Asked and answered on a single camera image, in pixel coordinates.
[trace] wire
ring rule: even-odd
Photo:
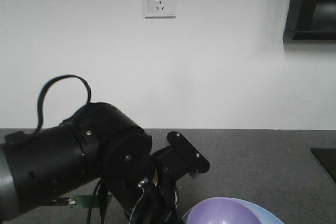
[[[93,209],[93,203],[95,202],[95,197],[96,197],[98,188],[100,186],[100,183],[101,183],[101,180],[98,181],[95,189],[93,190],[93,193],[92,193],[92,196],[91,196],[91,199],[90,199],[90,205],[89,205],[88,217],[86,219],[86,224],[90,224],[91,213],[92,213],[92,209]]]
[[[108,206],[108,189],[101,183],[98,190],[100,224],[104,224]]]
[[[38,116],[38,123],[37,123],[37,126],[36,126],[36,129],[35,131],[33,132],[33,134],[36,134],[38,133],[41,128],[42,128],[42,125],[43,125],[43,102],[44,102],[44,98],[47,94],[47,91],[48,89],[57,81],[59,80],[62,80],[62,79],[65,79],[65,78],[77,78],[79,80],[81,80],[81,82],[83,82],[84,86],[86,87],[86,90],[88,92],[88,98],[87,98],[87,101],[86,101],[86,105],[90,103],[90,100],[91,100],[91,89],[90,89],[90,86],[89,84],[86,82],[86,80],[84,80],[82,77],[79,77],[79,76],[75,76],[75,75],[72,75],[72,74],[67,74],[67,75],[64,75],[64,76],[58,76],[58,77],[55,77],[53,79],[51,79],[50,81],[48,81],[42,88],[41,92],[40,92],[40,95],[38,97],[38,100],[37,100],[37,116]]]
[[[149,207],[149,209],[147,210],[147,213],[143,219],[143,224],[150,224],[151,222],[151,219],[153,217],[153,214],[154,214],[154,210],[155,210],[155,207],[153,205],[151,205]]]
[[[141,208],[143,207],[143,205],[145,204],[149,194],[150,194],[150,188],[149,186],[142,186],[142,195],[140,197],[140,199],[138,200],[138,202],[136,202],[132,214],[130,216],[130,221],[129,224],[137,224],[138,223],[138,217],[141,211]]]
[[[177,207],[177,205],[178,205],[178,203],[179,203],[179,191],[178,191],[178,189],[177,189],[177,186],[175,186],[175,192],[176,192],[176,197],[177,197],[177,199],[176,199],[176,203],[175,203],[175,208]]]

